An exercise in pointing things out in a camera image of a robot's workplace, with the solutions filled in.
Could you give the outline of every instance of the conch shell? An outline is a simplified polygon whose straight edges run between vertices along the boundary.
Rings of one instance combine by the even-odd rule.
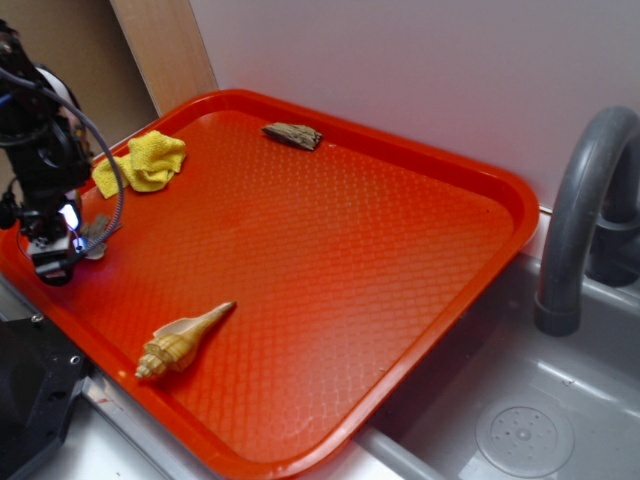
[[[160,377],[167,369],[182,372],[196,358],[202,337],[235,306],[236,302],[223,303],[204,315],[181,318],[155,331],[144,346],[136,377]]]

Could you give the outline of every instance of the red tray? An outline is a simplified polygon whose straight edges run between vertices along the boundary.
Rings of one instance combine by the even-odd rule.
[[[260,128],[301,123],[315,152]],[[127,188],[106,257],[48,287],[0,239],[0,269],[211,469],[280,478],[366,421],[533,233],[518,178],[245,91],[205,95],[149,125],[183,139],[167,188]],[[124,155],[126,146],[114,150]],[[96,189],[85,218],[111,213]],[[160,326],[230,300],[194,364],[134,377]]]

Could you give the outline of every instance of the drain cover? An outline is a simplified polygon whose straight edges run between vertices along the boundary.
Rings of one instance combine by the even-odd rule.
[[[552,405],[513,396],[489,405],[476,428],[486,459],[509,475],[535,478],[562,467],[573,451],[569,421]]]

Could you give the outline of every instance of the yellow cloth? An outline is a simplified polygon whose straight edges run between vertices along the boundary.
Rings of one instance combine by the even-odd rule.
[[[131,185],[137,192],[155,192],[164,188],[173,175],[180,172],[186,156],[182,140],[167,137],[157,130],[132,138],[127,145],[129,154],[114,160],[122,173],[123,186]],[[98,163],[91,176],[104,198],[118,193],[116,178],[108,161]]]

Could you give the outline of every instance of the sink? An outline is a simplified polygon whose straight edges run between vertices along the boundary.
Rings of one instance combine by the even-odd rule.
[[[585,280],[578,332],[545,335],[538,272],[517,257],[369,421],[412,476],[640,478],[640,303]]]

